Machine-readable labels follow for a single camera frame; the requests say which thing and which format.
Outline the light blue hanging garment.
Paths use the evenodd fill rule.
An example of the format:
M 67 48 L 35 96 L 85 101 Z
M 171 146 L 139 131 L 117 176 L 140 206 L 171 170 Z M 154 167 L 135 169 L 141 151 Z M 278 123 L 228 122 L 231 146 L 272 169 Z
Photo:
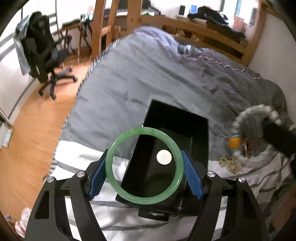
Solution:
M 18 55 L 18 62 L 20 65 L 22 75 L 26 75 L 31 69 L 24 53 L 22 40 L 27 36 L 27 30 L 29 27 L 31 15 L 27 15 L 23 18 L 16 26 L 15 32 L 13 33 L 13 39 L 15 43 L 16 53 Z

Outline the wooden folding side table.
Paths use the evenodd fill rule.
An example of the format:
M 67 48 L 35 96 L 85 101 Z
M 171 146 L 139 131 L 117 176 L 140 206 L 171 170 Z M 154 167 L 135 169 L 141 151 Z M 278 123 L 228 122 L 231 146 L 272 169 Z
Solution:
M 89 42 L 88 38 L 91 34 L 88 32 L 88 27 L 85 23 L 79 22 L 72 25 L 67 25 L 66 27 L 59 28 L 52 34 L 53 36 L 61 39 L 65 36 L 72 37 L 72 47 L 71 52 L 76 54 L 77 57 L 77 64 L 80 65 L 81 54 L 83 48 L 86 50 L 91 51 L 91 43 Z

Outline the green jade bangle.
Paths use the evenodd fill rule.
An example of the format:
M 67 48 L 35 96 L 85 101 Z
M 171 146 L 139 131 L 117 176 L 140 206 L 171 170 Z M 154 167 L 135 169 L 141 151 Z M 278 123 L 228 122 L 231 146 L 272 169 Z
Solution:
M 126 139 L 138 136 L 137 144 L 132 152 L 125 175 L 121 184 L 118 184 L 113 173 L 113 158 L 117 148 Z M 152 153 L 157 138 L 167 146 L 167 151 L 173 156 L 174 171 L 164 173 L 161 164 L 152 159 Z M 122 133 L 111 145 L 106 154 L 106 177 L 114 191 L 123 199 L 140 205 L 160 203 L 172 196 L 184 175 L 184 161 L 180 148 L 166 133 L 155 128 L 132 128 Z

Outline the pile of dark clothes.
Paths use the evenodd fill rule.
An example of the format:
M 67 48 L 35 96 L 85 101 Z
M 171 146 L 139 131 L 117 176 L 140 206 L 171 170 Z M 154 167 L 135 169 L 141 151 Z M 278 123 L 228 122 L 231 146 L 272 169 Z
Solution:
M 191 21 L 195 21 L 197 19 L 206 20 L 210 29 L 218 31 L 222 35 L 234 41 L 246 38 L 243 32 L 235 30 L 229 26 L 227 16 L 221 15 L 219 12 L 208 8 L 207 6 L 199 7 L 196 13 L 189 13 L 187 17 Z

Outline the black jewelry box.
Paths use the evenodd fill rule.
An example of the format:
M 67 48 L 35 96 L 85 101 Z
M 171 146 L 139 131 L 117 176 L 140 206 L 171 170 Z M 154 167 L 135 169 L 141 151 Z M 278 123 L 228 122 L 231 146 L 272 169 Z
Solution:
M 209 130 L 206 118 L 152 100 L 144 118 L 144 126 L 166 133 L 176 142 L 180 150 L 186 151 L 195 162 L 200 162 L 207 169 Z M 157 153 L 160 150 L 167 150 L 167 146 L 157 138 L 153 140 L 156 143 L 152 159 L 156 159 Z M 171 160 L 170 164 L 161 165 L 160 168 L 164 173 L 174 171 L 175 162 Z M 168 220 L 170 214 L 196 216 L 200 208 L 201 200 L 192 194 L 185 177 L 182 178 L 182 183 L 176 192 L 168 199 L 152 205 L 139 206 L 140 214 L 155 220 Z

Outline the wooden bunk bed frame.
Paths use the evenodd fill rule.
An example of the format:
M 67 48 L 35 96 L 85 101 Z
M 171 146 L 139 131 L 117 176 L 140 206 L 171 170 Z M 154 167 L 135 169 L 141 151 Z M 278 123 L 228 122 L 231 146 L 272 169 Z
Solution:
M 176 40 L 189 42 L 203 48 L 213 49 L 228 58 L 248 66 L 254 56 L 259 44 L 264 24 L 266 11 L 262 1 L 259 1 L 254 27 L 247 45 L 244 47 L 239 43 L 227 38 L 216 30 L 206 25 L 196 24 L 192 21 L 167 18 L 165 16 L 149 16 L 142 14 L 142 1 L 127 2 L 127 27 L 126 31 L 120 32 L 115 27 L 115 19 L 119 1 L 112 1 L 108 24 L 103 27 L 104 11 L 106 1 L 96 1 L 92 33 L 92 58 L 95 59 L 101 52 L 101 38 L 106 36 L 106 45 L 112 42 L 112 37 L 124 37 L 141 26 L 155 26 L 159 28 L 171 28 L 172 36 Z

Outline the grey duvet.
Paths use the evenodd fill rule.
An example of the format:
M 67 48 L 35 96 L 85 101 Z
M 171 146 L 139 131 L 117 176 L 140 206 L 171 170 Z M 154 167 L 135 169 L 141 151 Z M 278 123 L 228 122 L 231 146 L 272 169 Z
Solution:
M 269 105 L 285 127 L 292 125 L 276 83 L 212 49 L 184 46 L 162 30 L 140 27 L 92 63 L 60 140 L 102 151 L 142 124 L 153 99 L 208 119 L 210 160 L 230 154 L 232 123 L 246 108 Z

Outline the plastic bag on floor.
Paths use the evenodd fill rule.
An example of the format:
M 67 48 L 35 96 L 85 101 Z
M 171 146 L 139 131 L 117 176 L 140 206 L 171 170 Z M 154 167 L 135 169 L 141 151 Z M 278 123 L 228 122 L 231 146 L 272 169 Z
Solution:
M 22 238 L 25 237 L 30 214 L 31 214 L 31 209 L 29 209 L 28 207 L 24 208 L 22 210 L 21 219 L 15 222 L 16 233 Z

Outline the black office chair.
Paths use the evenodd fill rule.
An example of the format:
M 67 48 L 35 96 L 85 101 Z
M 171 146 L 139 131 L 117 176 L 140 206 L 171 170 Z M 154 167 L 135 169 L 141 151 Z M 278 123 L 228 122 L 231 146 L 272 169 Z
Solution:
M 38 91 L 40 96 L 43 96 L 45 88 L 50 86 L 49 95 L 55 100 L 54 91 L 59 80 L 78 81 L 76 76 L 70 74 L 73 71 L 71 67 L 59 73 L 55 72 L 71 53 L 72 36 L 67 35 L 55 41 L 47 15 L 36 11 L 30 16 L 26 36 L 21 43 L 30 67 L 29 74 L 43 84 Z

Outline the white round sticker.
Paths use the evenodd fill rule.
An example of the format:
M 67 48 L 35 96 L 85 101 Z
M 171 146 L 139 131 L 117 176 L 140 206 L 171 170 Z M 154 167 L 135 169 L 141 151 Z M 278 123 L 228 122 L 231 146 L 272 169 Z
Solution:
M 156 155 L 156 159 L 161 165 L 168 165 L 172 160 L 172 155 L 168 150 L 160 150 Z

